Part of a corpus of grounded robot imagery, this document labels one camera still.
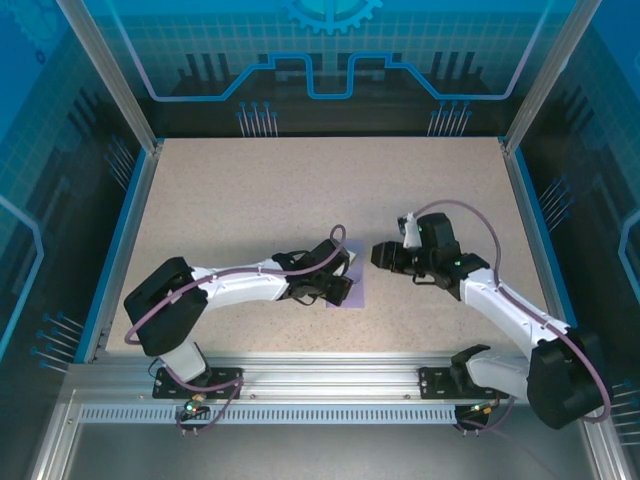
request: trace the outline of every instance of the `speckled tabletop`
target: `speckled tabletop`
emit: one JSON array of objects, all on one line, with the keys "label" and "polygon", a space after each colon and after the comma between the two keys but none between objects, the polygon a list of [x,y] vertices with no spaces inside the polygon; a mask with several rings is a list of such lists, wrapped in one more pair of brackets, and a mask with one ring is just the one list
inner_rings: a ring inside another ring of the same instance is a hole
[{"label": "speckled tabletop", "polygon": [[[202,267],[254,263],[310,249],[335,223],[367,251],[401,240],[396,218],[456,198],[493,223],[502,278],[537,306],[542,290],[495,138],[171,139],[164,144],[107,351],[140,354],[123,336],[122,300],[166,259]],[[463,251],[495,258],[484,226],[444,207]],[[203,316],[206,352],[452,352],[476,343],[513,351],[493,324],[437,288],[364,268],[365,308],[245,303]]]}]

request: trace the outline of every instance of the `metal base plate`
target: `metal base plate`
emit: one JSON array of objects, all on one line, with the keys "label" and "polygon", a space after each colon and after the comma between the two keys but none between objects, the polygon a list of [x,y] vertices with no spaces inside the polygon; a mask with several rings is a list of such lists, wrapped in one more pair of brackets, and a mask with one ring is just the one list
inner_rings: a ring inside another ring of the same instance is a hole
[{"label": "metal base plate", "polygon": [[[238,378],[241,376],[241,368],[212,368],[209,386],[226,383],[233,378]],[[231,386],[228,388],[223,388],[222,390],[217,390],[215,392],[209,392],[207,393],[207,399],[227,400],[231,396],[235,388],[236,387]],[[166,369],[159,368],[156,372],[156,381],[155,385],[153,386],[152,396],[153,398],[158,399],[188,400],[193,396],[193,392],[176,384],[176,382],[167,373]],[[234,399],[238,398],[240,398],[240,391],[238,391],[236,396],[234,397]]]},{"label": "metal base plate", "polygon": [[460,400],[469,398],[474,400],[493,400],[497,396],[500,396],[501,399],[508,398],[505,393],[484,387],[467,388],[460,393],[449,373],[448,367],[423,367],[418,369],[418,376],[420,378],[420,398],[423,400]]}]

